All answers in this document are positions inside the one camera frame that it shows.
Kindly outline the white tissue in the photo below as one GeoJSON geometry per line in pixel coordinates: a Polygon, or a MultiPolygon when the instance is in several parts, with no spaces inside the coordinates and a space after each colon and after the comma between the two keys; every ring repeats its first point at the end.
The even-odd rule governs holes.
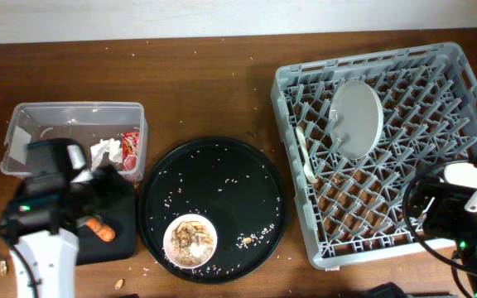
{"type": "Polygon", "coordinates": [[[90,147],[91,153],[91,168],[95,170],[98,168],[103,160],[104,154],[108,154],[108,159],[113,164],[121,164],[123,162],[123,151],[121,142],[110,138],[108,140],[101,139],[99,143],[90,147]]]}

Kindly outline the orange carrot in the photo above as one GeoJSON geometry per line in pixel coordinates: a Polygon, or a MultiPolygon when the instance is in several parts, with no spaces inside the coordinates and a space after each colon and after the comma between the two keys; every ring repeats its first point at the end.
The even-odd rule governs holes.
{"type": "Polygon", "coordinates": [[[109,243],[115,239],[115,231],[109,225],[96,218],[89,218],[85,222],[85,225],[106,243],[109,243]]]}

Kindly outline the red snack wrapper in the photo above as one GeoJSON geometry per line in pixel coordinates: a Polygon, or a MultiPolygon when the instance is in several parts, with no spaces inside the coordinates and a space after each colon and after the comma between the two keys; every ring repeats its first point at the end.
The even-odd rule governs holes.
{"type": "Polygon", "coordinates": [[[131,171],[137,165],[139,152],[140,132],[126,132],[122,134],[123,170],[131,171]]]}

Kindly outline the white bowl with leftovers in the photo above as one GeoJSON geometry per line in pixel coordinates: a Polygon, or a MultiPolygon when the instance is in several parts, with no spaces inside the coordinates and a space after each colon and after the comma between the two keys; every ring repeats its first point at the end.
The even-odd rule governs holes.
{"type": "Polygon", "coordinates": [[[195,269],[214,255],[218,236],[214,225],[199,214],[174,219],[163,235],[166,258],[182,269],[195,269]]]}

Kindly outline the white plastic fork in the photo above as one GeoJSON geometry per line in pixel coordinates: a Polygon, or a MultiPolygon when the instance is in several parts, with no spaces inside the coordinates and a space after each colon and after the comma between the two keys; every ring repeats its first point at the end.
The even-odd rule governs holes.
{"type": "Polygon", "coordinates": [[[314,185],[316,182],[316,178],[311,168],[310,157],[306,147],[306,139],[304,136],[303,129],[300,126],[296,126],[295,132],[296,132],[298,145],[301,149],[301,154],[303,155],[303,160],[304,160],[303,170],[304,170],[305,177],[309,183],[314,185]]]}

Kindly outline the grey plate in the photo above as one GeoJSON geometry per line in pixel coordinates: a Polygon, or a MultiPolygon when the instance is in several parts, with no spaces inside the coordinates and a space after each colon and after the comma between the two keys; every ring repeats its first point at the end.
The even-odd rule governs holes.
{"type": "Polygon", "coordinates": [[[366,156],[378,144],[383,118],[383,106],[374,89],[359,80],[343,83],[329,111],[329,120],[335,121],[331,140],[340,140],[337,152],[348,159],[366,156]]]}

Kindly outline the small white cup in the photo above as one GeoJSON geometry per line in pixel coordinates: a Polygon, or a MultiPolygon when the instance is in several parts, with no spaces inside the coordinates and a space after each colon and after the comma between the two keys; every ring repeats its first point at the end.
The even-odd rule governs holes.
{"type": "Polygon", "coordinates": [[[477,168],[468,162],[446,166],[444,177],[447,183],[477,189],[477,168]]]}

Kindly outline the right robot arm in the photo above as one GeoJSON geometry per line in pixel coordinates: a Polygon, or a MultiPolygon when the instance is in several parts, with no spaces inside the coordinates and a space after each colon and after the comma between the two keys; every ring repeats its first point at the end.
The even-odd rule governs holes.
{"type": "Polygon", "coordinates": [[[402,215],[416,241],[450,267],[460,292],[477,297],[477,156],[419,167],[403,192],[402,215]],[[417,233],[411,220],[421,215],[426,236],[454,242],[451,257],[442,256],[417,233]],[[472,294],[461,284],[459,271],[468,276],[472,294]]]}

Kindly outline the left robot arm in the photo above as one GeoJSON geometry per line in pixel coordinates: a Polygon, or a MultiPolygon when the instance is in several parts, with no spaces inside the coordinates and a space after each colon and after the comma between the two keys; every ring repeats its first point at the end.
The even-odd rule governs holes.
{"type": "Polygon", "coordinates": [[[137,250],[135,189],[113,166],[90,168],[75,140],[26,145],[31,174],[0,218],[19,297],[72,297],[78,265],[137,250]]]}

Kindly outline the grey dishwasher rack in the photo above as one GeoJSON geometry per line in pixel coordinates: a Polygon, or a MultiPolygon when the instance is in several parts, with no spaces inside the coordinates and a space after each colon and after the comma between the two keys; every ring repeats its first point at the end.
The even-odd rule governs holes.
{"type": "Polygon", "coordinates": [[[417,166],[477,155],[477,80],[453,42],[288,65],[271,90],[310,264],[319,270],[421,252],[402,218],[417,166]],[[365,82],[383,106],[377,146],[352,160],[337,152],[332,98],[365,82]],[[295,128],[303,129],[316,182],[307,181],[295,128]]]}

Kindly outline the black rectangular tray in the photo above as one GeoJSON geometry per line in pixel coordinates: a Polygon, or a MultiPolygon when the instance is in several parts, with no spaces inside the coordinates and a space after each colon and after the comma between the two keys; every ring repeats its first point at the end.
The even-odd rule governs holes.
{"type": "Polygon", "coordinates": [[[101,166],[92,173],[88,186],[100,207],[76,221],[79,266],[127,259],[137,251],[136,195],[132,182],[113,166],[101,166]],[[112,229],[113,239],[104,241],[87,223],[95,219],[112,229]]]}

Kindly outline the peanut on table bottom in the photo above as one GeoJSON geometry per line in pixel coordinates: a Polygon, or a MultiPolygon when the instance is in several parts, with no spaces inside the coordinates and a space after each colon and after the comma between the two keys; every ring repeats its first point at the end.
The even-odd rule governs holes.
{"type": "Polygon", "coordinates": [[[115,288],[116,290],[119,290],[122,286],[123,286],[123,279],[118,280],[118,281],[116,282],[114,288],[115,288]]]}

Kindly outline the peanut on table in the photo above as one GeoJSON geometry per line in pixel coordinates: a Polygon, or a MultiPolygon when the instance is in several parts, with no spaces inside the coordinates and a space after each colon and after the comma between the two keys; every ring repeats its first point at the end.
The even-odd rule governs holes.
{"type": "Polygon", "coordinates": [[[5,260],[0,261],[0,275],[5,276],[7,274],[7,262],[5,260]]]}
{"type": "Polygon", "coordinates": [[[123,286],[123,279],[118,280],[118,281],[116,282],[114,288],[115,288],[116,290],[119,290],[122,286],[123,286]]]}

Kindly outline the round black tray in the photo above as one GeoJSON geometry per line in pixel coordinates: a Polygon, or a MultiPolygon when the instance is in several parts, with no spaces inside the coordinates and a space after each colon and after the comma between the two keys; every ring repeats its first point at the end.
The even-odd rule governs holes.
{"type": "Polygon", "coordinates": [[[287,196],[276,167],[258,149],[231,138],[187,142],[166,154],[142,184],[137,221],[148,251],[172,275],[202,284],[247,276],[270,258],[287,223],[287,196]],[[184,214],[215,227],[213,257],[195,269],[166,258],[163,235],[184,214]],[[252,242],[244,244],[250,237],[252,242]]]}

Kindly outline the peanut on table left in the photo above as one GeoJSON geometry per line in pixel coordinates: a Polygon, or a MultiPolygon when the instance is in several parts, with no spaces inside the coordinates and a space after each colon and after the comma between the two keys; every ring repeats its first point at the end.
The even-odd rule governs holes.
{"type": "Polygon", "coordinates": [[[7,262],[5,260],[0,261],[0,275],[5,276],[7,274],[7,262]]]}

